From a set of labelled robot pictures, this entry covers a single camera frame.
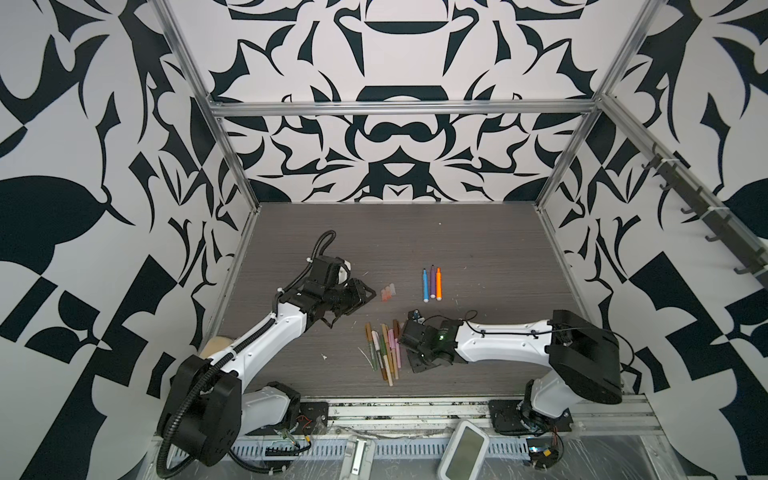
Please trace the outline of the blue marker pen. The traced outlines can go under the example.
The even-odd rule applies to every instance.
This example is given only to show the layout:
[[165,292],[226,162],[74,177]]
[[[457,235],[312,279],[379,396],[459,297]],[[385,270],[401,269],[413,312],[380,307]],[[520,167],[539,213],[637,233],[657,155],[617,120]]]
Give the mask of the blue marker pen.
[[423,287],[423,302],[428,303],[430,300],[430,276],[427,269],[422,270],[422,287]]

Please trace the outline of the purple marker pen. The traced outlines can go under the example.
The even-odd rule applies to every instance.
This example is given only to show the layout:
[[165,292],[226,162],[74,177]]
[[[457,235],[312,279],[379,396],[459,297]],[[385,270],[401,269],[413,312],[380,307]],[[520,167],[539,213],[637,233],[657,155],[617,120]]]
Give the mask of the purple marker pen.
[[429,288],[429,295],[431,299],[435,299],[437,294],[436,274],[437,274],[436,267],[434,265],[431,265],[428,272],[428,288]]

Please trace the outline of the orange marker pen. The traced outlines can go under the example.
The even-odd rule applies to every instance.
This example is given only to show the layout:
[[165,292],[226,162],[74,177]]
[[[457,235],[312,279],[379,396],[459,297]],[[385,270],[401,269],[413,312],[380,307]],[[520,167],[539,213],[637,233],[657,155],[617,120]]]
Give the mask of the orange marker pen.
[[436,298],[437,301],[441,301],[443,298],[443,295],[442,295],[442,271],[440,267],[437,267],[435,269],[433,287],[434,287],[434,297]]

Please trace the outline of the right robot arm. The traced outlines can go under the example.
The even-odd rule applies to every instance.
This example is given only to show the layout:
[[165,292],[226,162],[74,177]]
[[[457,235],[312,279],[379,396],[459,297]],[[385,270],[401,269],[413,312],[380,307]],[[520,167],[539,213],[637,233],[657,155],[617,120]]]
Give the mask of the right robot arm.
[[620,342],[623,338],[569,310],[524,324],[483,324],[472,318],[409,313],[397,340],[415,373],[443,365],[509,361],[546,367],[526,385],[516,410],[528,430],[554,422],[581,401],[603,405],[622,402]]

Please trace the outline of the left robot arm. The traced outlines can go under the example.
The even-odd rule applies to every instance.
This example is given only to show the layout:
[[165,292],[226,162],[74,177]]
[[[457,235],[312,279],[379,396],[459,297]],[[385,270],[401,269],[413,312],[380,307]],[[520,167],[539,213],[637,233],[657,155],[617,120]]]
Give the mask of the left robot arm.
[[170,479],[191,463],[213,466],[236,439],[264,427],[291,429],[300,394],[279,382],[252,393],[255,376],[315,323],[333,326],[377,293],[351,275],[350,264],[316,254],[288,286],[277,290],[271,311],[229,346],[208,356],[192,355],[178,367],[156,433],[159,478]]

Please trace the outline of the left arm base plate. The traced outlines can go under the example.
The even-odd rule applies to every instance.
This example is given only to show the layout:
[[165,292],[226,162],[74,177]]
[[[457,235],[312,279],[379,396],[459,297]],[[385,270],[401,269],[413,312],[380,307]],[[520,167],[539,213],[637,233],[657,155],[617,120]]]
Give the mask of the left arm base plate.
[[327,431],[328,419],[328,402],[301,401],[289,406],[285,428],[294,435],[322,435]]

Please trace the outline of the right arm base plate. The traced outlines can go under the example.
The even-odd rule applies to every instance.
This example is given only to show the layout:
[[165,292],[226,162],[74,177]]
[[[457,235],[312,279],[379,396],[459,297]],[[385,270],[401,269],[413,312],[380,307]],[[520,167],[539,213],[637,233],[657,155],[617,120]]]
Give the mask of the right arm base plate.
[[557,418],[536,412],[525,400],[490,400],[489,415],[493,430],[506,436],[541,436],[557,430],[571,432],[573,421],[568,409]]

